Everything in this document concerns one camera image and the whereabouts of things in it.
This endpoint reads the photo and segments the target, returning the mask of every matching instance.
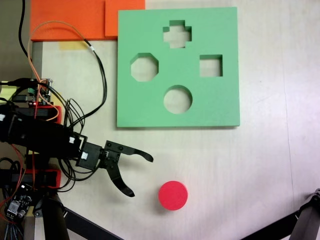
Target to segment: metal stand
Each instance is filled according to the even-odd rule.
[[[65,208],[56,192],[47,192],[35,206],[33,214],[43,217],[46,240],[69,240],[67,229],[87,240],[123,240],[88,219]]]
[[[242,240],[315,240],[320,226],[320,188],[296,211]]]

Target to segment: white table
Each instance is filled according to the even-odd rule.
[[[126,240],[236,240],[297,210],[320,187],[320,1],[146,0],[147,9],[238,7],[241,125],[237,128],[116,128],[117,42],[93,41],[106,70],[107,103],[83,133],[141,149],[122,156],[122,194],[103,169],[71,192],[65,206]],[[88,50],[45,42],[42,77],[88,112],[101,78]],[[157,199],[166,181],[189,192],[180,210]]]

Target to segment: green foam board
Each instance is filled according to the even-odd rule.
[[[119,11],[117,126],[208,127],[239,126],[237,8],[195,8]],[[191,41],[170,48],[164,32],[183,23]],[[137,81],[131,64],[154,57],[158,74]],[[221,76],[203,77],[201,59],[219,59]],[[182,86],[192,96],[184,113],[169,112],[164,96]]]

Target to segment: orange foam block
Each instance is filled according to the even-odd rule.
[[[118,37],[118,10],[145,9],[145,0],[31,0],[30,33],[47,21],[64,21],[88,40]],[[40,27],[33,41],[75,41],[80,37],[70,27],[49,23]]]
[[[143,10],[145,8],[145,0],[105,0],[105,37],[118,38],[119,10]]]

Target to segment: black metal rod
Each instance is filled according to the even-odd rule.
[[[45,240],[70,240],[63,209],[57,201],[45,199],[42,216]]]
[[[312,205],[302,210],[289,240],[315,240],[320,226],[319,211]]]
[[[65,211],[65,223],[69,230],[88,240],[123,240],[112,232],[98,226],[68,208]]]
[[[281,240],[289,236],[296,223],[299,211],[296,211],[255,233],[243,238],[242,240]]]

